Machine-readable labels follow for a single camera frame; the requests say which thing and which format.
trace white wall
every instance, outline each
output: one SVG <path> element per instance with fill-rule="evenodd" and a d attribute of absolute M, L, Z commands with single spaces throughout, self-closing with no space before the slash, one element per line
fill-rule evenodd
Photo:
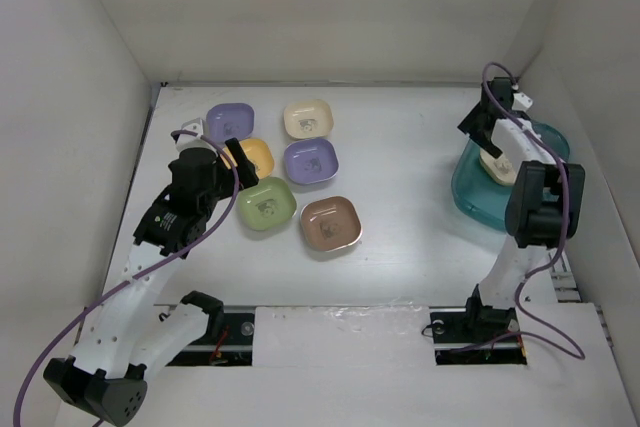
<path fill-rule="evenodd" d="M 474 82 L 529 62 L 555 1 L 102 0 L 151 80 Z"/>
<path fill-rule="evenodd" d="M 561 0 L 545 48 L 640 256 L 640 1 Z"/>
<path fill-rule="evenodd" d="M 0 0 L 0 425 L 54 331 L 100 288 L 149 86 L 99 0 Z M 24 425 L 51 425 L 37 379 Z"/>
<path fill-rule="evenodd" d="M 574 160 L 587 171 L 583 213 L 569 254 L 581 292 L 603 307 L 636 414 L 640 413 L 638 32 L 638 0 L 561 0 L 544 50 L 522 81 L 536 100 L 533 115 L 567 135 Z"/>

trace bowl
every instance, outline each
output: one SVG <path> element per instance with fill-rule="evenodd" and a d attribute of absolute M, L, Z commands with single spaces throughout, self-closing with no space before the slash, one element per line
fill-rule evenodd
<path fill-rule="evenodd" d="M 275 161 L 267 143 L 261 139 L 245 139 L 240 141 L 240 147 L 242 147 L 247 159 L 255 166 L 258 179 L 269 177 L 275 167 Z M 238 165 L 229 149 L 225 147 L 224 151 L 233 160 L 233 165 Z M 229 167 L 228 162 L 224 158 L 222 160 L 224 165 Z"/>
<path fill-rule="evenodd" d="M 209 135 L 214 142 L 246 139 L 253 132 L 254 117 L 248 104 L 218 104 L 207 112 Z"/>
<path fill-rule="evenodd" d="M 297 208 L 289 186 L 277 177 L 267 177 L 238 194 L 240 217 L 253 230 L 268 230 L 283 224 L 295 215 Z"/>
<path fill-rule="evenodd" d="M 356 209 L 344 197 L 329 197 L 306 205 L 300 213 L 300 223 L 309 245 L 321 252 L 348 247 L 362 236 Z"/>
<path fill-rule="evenodd" d="M 284 151 L 287 175 L 296 184 L 315 184 L 338 172 L 336 151 L 327 139 L 306 139 L 290 144 Z"/>
<path fill-rule="evenodd" d="M 329 135 L 333 129 L 331 107 L 324 100 L 302 100 L 284 109 L 284 127 L 294 139 Z"/>

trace wire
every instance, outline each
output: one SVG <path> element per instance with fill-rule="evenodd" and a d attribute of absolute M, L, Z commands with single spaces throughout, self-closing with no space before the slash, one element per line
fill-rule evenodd
<path fill-rule="evenodd" d="M 224 341 L 227 339 L 228 336 L 229 336 L 229 326 L 227 325 L 224 328 L 224 331 L 222 332 L 222 335 L 220 336 L 220 339 L 218 340 L 218 343 L 216 344 L 216 348 L 214 349 L 213 352 L 211 352 L 211 357 L 209 357 L 209 363 L 211 363 L 214 360 L 216 360 L 216 356 L 218 355 L 218 351 L 220 350 L 220 346 L 224 343 Z"/>
<path fill-rule="evenodd" d="M 496 107 L 501 114 L 503 114 L 507 119 L 509 119 L 511 122 L 513 122 L 514 124 L 516 124 L 518 127 L 522 128 L 524 130 L 524 134 L 527 136 L 527 138 L 529 138 L 529 140 L 531 140 L 533 143 L 537 144 L 538 146 L 540 146 L 540 148 L 544 149 L 554 160 L 554 162 L 556 163 L 556 165 L 558 166 L 558 171 L 560 172 L 560 182 L 561 182 L 561 187 L 562 187 L 562 224 L 560 227 L 560 239 L 558 241 L 558 248 L 556 249 L 556 253 L 554 254 L 553 258 L 547 262 L 546 264 L 540 266 L 540 267 L 536 267 L 535 269 L 530 270 L 529 272 L 527 272 L 524 276 L 524 280 L 520 283 L 520 285 L 518 285 L 518 287 L 516 288 L 514 297 L 515 297 L 515 304 L 516 307 L 518 308 L 518 310 L 520 310 L 524 315 L 526 315 L 527 317 L 529 317 L 530 319 L 538 322 L 541 325 L 544 325 L 545 327 L 547 327 L 548 329 L 554 331 L 555 333 L 557 333 L 558 335 L 560 335 L 561 337 L 563 337 L 567 342 L 569 342 L 572 347 L 576 350 L 576 352 L 572 352 L 569 349 L 566 349 L 565 347 L 561 346 L 560 344 L 547 339 L 546 337 L 539 335 L 539 334 L 535 334 L 533 332 L 523 332 L 523 331 L 516 331 L 516 332 L 507 332 L 505 334 L 499 335 L 491 340 L 488 340 L 487 342 L 482 342 L 480 344 L 473 344 L 473 345 L 469 345 L 467 347 L 463 347 L 460 349 L 452 349 L 453 352 L 467 352 L 469 350 L 475 350 L 475 349 L 480 349 L 482 347 L 485 347 L 487 345 L 490 344 L 495 344 L 496 342 L 499 342 L 501 340 L 505 340 L 511 337 L 531 337 L 534 339 L 537 339 L 541 342 L 544 342 L 552 347 L 555 347 L 556 349 L 560 350 L 561 352 L 564 352 L 565 354 L 578 359 L 578 360 L 584 360 L 586 358 L 586 355 L 584 353 L 584 351 L 582 350 L 582 348 L 578 345 L 578 343 L 573 340 L 568 334 L 566 334 L 565 332 L 563 332 L 562 330 L 560 330 L 558 327 L 556 327 L 555 325 L 552 325 L 551 323 L 541 319 L 540 317 L 537 317 L 535 315 L 533 315 L 531 312 L 529 312 L 528 310 L 526 310 L 523 305 L 522 305 L 522 301 L 521 301 L 521 296 L 522 296 L 522 291 L 524 290 L 524 287 L 526 285 L 526 283 L 529 281 L 529 279 L 531 279 L 531 277 L 533 277 L 534 275 L 540 273 L 540 272 L 544 272 L 546 270 L 551 269 L 556 262 L 558 262 L 561 258 L 562 258 L 562 253 L 564 252 L 565 249 L 565 245 L 567 243 L 567 233 L 569 231 L 569 223 L 570 223 L 570 218 L 569 218 L 569 178 L 567 177 L 567 171 L 564 168 L 564 163 L 562 161 L 562 159 L 560 158 L 560 156 L 558 154 L 556 154 L 553 149 L 551 149 L 551 147 L 547 146 L 544 142 L 542 142 L 542 140 L 540 140 L 533 132 L 531 132 L 529 129 L 525 129 L 524 128 L 524 124 L 520 121 L 520 119 L 518 119 L 515 115 L 511 114 L 510 112 L 508 112 L 506 109 L 504 109 L 502 107 L 502 105 L 500 105 L 500 102 L 498 102 L 498 100 L 495 98 L 495 96 L 493 95 L 493 92 L 491 92 L 491 89 L 489 89 L 489 80 L 488 80 L 488 72 L 489 69 L 491 67 L 498 67 L 499 69 L 503 70 L 510 78 L 511 80 L 511 84 L 515 87 L 517 86 L 517 82 L 515 77 L 513 76 L 513 74 L 509 71 L 509 69 L 507 67 L 505 67 L 504 65 L 502 65 L 499 62 L 489 62 L 487 65 L 484 66 L 484 68 L 482 69 L 482 88 L 484 90 L 484 92 L 487 94 L 487 97 L 489 97 L 489 100 L 491 101 L 491 103 L 494 105 L 494 107 Z"/>
<path fill-rule="evenodd" d="M 176 131 L 171 133 L 171 135 L 174 136 L 174 137 L 176 135 L 182 135 L 182 134 L 190 135 L 192 137 L 198 137 L 198 134 L 196 134 L 195 132 L 192 132 L 190 130 L 176 130 Z M 155 272 L 156 270 L 160 269 L 161 267 L 164 267 L 165 265 L 167 265 L 168 263 L 174 261 L 175 259 L 177 259 L 179 257 L 182 257 L 183 255 L 187 254 L 191 249 L 193 249 L 195 246 L 197 246 L 198 244 L 203 242 L 205 239 L 207 239 L 211 234 L 213 234 L 218 229 L 218 227 L 220 227 L 222 222 L 224 222 L 225 219 L 231 213 L 231 209 L 233 208 L 233 205 L 236 202 L 236 198 L 238 197 L 238 191 L 240 190 L 240 178 L 238 177 L 238 171 L 236 170 L 236 167 L 233 164 L 233 161 L 231 160 L 229 155 L 227 155 L 227 153 L 224 152 L 222 147 L 218 146 L 210 138 L 208 138 L 208 137 L 206 137 L 204 135 L 200 136 L 200 138 L 202 140 L 204 140 L 207 144 L 211 145 L 216 150 L 218 155 L 221 155 L 227 161 L 227 164 L 231 166 L 231 171 L 233 173 L 233 180 L 234 180 L 233 193 L 231 195 L 231 200 L 229 201 L 229 204 L 227 205 L 227 208 L 224 210 L 224 212 L 222 212 L 222 215 L 216 221 L 216 223 L 213 224 L 213 226 L 211 226 L 211 228 L 209 230 L 207 230 L 204 234 L 202 234 L 201 237 L 199 237 L 198 239 L 194 240 L 191 244 L 187 245 L 186 247 L 184 247 L 183 249 L 179 250 L 178 252 L 175 252 L 175 253 L 171 254 L 170 256 L 162 259 L 160 262 L 152 265 L 151 267 L 148 267 L 148 268 L 138 272 L 136 275 L 133 276 L 134 280 L 138 280 L 138 279 L 140 279 L 142 277 L 145 277 L 145 276 Z M 91 312 L 96 310 L 98 307 L 100 307 L 103 303 L 105 303 L 108 299 L 110 299 L 111 297 L 116 295 L 118 292 L 120 292 L 121 290 L 126 288 L 129 284 L 130 284 L 129 281 L 124 281 L 124 282 L 116 285 L 115 287 L 113 287 L 106 294 L 103 294 L 102 297 L 100 297 L 94 303 L 89 305 L 85 310 L 83 310 L 80 314 L 78 314 L 78 316 L 75 319 L 73 319 L 69 323 L 69 325 L 67 325 L 64 329 L 62 329 L 62 331 L 60 331 L 60 333 L 53 338 L 53 340 L 49 343 L 49 345 L 47 345 L 44 348 L 42 353 L 40 353 L 38 358 L 35 360 L 35 362 L 31 366 L 31 368 L 29 369 L 29 372 L 27 373 L 27 375 L 25 376 L 24 380 L 22 381 L 22 385 L 20 386 L 20 390 L 18 391 L 18 396 L 16 397 L 16 402 L 15 402 L 15 404 L 13 406 L 13 427 L 21 427 L 22 424 L 21 424 L 20 419 L 21 419 L 21 414 L 22 414 L 22 405 L 24 404 L 24 399 L 25 399 L 25 396 L 27 394 L 27 389 L 29 388 L 29 385 L 31 384 L 31 381 L 33 380 L 33 377 L 36 375 L 37 370 L 40 368 L 42 363 L 49 356 L 51 351 L 56 347 L 56 345 L 58 345 L 60 343 L 60 341 L 64 337 L 67 336 L 67 334 L 69 334 L 78 324 L 80 324 L 80 322 L 82 322 L 82 320 L 84 320 L 87 317 L 87 315 L 89 315 Z M 101 422 L 96 423 L 94 425 L 94 427 L 100 425 L 100 423 Z"/>
<path fill-rule="evenodd" d="M 424 329 L 422 329 L 422 332 L 420 332 L 420 334 L 421 334 L 423 337 L 429 337 L 430 339 L 433 339 L 433 334 L 432 334 L 432 335 L 425 334 L 425 332 L 426 332 L 427 330 L 431 330 L 432 328 L 433 328 L 433 322 L 431 322 L 431 323 L 430 323 L 429 325 L 427 325 Z"/>

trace purple bowl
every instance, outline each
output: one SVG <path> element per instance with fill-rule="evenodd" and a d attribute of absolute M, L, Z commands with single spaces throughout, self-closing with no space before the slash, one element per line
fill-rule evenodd
<path fill-rule="evenodd" d="M 289 144 L 284 151 L 287 175 L 296 184 L 329 180 L 338 172 L 336 151 L 327 139 L 306 139 Z"/>
<path fill-rule="evenodd" d="M 246 139 L 253 132 L 254 115 L 248 104 L 218 104 L 207 112 L 209 135 L 214 142 Z"/>

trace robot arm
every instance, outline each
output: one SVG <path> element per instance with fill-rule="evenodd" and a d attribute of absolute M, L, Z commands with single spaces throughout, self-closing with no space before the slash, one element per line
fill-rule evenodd
<path fill-rule="evenodd" d="M 202 119 L 182 128 L 206 134 Z M 186 255 L 148 276 L 133 276 L 197 240 L 218 200 L 233 192 L 231 170 L 208 144 L 187 135 L 175 140 L 180 155 L 169 164 L 172 182 L 144 214 L 120 274 L 120 280 L 131 285 L 105 302 L 69 357 L 51 359 L 44 372 L 45 380 L 65 402 L 118 427 L 138 412 L 147 382 L 186 345 L 215 332 L 223 322 L 222 302 L 194 291 L 168 319 L 145 334 L 160 292 Z M 255 167 L 238 141 L 227 141 L 227 147 L 236 160 L 241 188 L 257 185 Z"/>
<path fill-rule="evenodd" d="M 507 238 L 489 274 L 476 286 L 464 309 L 433 312 L 431 325 L 434 343 L 474 345 L 495 339 L 517 326 L 515 292 L 525 275 L 538 267 L 549 249 L 558 247 L 562 227 L 563 199 L 560 171 L 554 158 L 531 141 L 531 122 L 519 105 L 531 101 L 514 93 L 510 79 L 497 78 L 489 83 L 494 97 L 522 127 L 505 119 L 489 101 L 483 90 L 481 101 L 462 121 L 459 129 L 492 157 L 503 153 L 518 172 L 505 212 Z M 577 229 L 584 169 L 577 164 L 563 164 L 569 183 L 569 228 L 567 238 Z"/>

